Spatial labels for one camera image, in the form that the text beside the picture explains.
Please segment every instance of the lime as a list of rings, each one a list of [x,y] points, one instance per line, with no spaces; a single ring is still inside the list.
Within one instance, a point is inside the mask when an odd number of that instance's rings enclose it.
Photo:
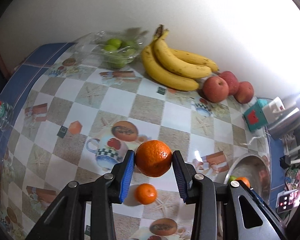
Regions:
[[[125,47],[131,47],[131,48],[134,48],[136,46],[136,42],[135,41],[123,41],[122,44],[121,44],[121,47],[122,48],[125,48]]]
[[[112,59],[112,63],[115,63],[115,64],[117,64],[117,65],[122,65],[122,66],[125,65],[124,59],[121,58],[121,57],[113,58],[113,59]]]
[[[107,40],[107,44],[114,46],[115,49],[118,49],[120,47],[121,43],[122,43],[122,41],[117,38],[112,38],[112,39]]]
[[[103,49],[106,50],[106,51],[109,51],[109,52],[113,52],[113,51],[117,50],[117,48],[113,45],[106,45],[106,46],[103,47]]]
[[[125,63],[119,63],[119,64],[111,63],[111,62],[107,62],[107,63],[110,68],[114,68],[114,69],[123,68],[126,65]]]
[[[236,180],[236,179],[237,179],[236,176],[231,175],[231,176],[229,177],[228,183],[230,183],[231,181]]]
[[[125,56],[132,56],[136,53],[135,49],[127,49],[126,51],[123,52],[123,55]]]

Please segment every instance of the teal box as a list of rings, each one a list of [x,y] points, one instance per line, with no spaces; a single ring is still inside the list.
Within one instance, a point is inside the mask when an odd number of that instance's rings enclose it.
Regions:
[[[265,99],[258,99],[253,106],[244,112],[243,116],[250,132],[260,129],[268,124],[262,111],[262,108],[267,104],[268,102]]]

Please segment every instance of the mug print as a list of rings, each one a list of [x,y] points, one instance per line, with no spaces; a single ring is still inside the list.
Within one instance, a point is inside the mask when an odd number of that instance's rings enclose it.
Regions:
[[[91,149],[93,143],[97,149]],[[122,162],[128,150],[126,143],[114,138],[112,134],[100,139],[89,139],[86,148],[96,155],[97,164],[105,171],[110,171],[115,164]]]
[[[74,74],[80,73],[82,69],[78,66],[75,58],[67,58],[62,64],[54,64],[48,71],[49,77],[71,77]]]
[[[113,166],[123,161],[129,149],[138,146],[150,138],[139,135],[137,127],[128,121],[118,121],[106,125],[96,138],[89,139],[86,149],[96,155],[97,164],[103,171],[112,170]]]
[[[21,221],[18,221],[15,212],[10,207],[6,209],[4,206],[0,206],[0,227],[14,240],[24,240],[26,238]]]
[[[200,98],[198,102],[193,104],[193,106],[200,115],[204,117],[212,116],[211,107],[208,101],[204,98]]]
[[[137,240],[181,240],[190,239],[192,227],[179,226],[170,218],[161,218],[149,227],[140,227],[129,239]]]

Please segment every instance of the table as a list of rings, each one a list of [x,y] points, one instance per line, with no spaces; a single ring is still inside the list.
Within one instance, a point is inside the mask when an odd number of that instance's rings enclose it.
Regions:
[[[139,61],[124,72],[76,62],[71,45],[55,46],[48,60],[43,51],[39,64],[30,55],[23,64],[32,67],[29,82],[21,94],[10,95],[15,124],[0,134],[0,221],[15,239],[29,233],[68,182],[96,180],[120,162],[127,149],[136,150],[147,140],[180,150],[197,172],[217,182],[223,182],[234,160],[247,152],[262,156],[271,169],[266,134],[251,134],[242,119],[249,105],[233,97],[211,104],[195,91],[164,87],[146,75]],[[116,133],[115,127],[128,130],[128,136]],[[100,160],[99,155],[113,158]],[[141,183],[156,187],[154,203],[135,202],[133,189]],[[87,203],[87,225],[90,208]],[[159,178],[135,168],[126,201],[114,204],[113,211],[117,239],[147,240],[151,223],[165,217],[178,224],[178,231],[162,239],[191,235],[194,205],[180,199],[172,168]]]

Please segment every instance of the metal screw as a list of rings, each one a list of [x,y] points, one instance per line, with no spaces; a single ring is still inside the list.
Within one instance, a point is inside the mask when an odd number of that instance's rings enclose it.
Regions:
[[[76,187],[77,185],[78,183],[74,180],[68,183],[68,187]]]
[[[104,176],[103,176],[105,179],[112,179],[114,176],[112,173],[106,173]]]
[[[197,173],[195,176],[194,176],[195,179],[203,179],[204,176],[201,174],[201,173]]]
[[[230,185],[231,185],[232,187],[239,187],[239,186],[240,186],[239,182],[237,182],[236,180],[231,181],[231,182],[230,182]]]

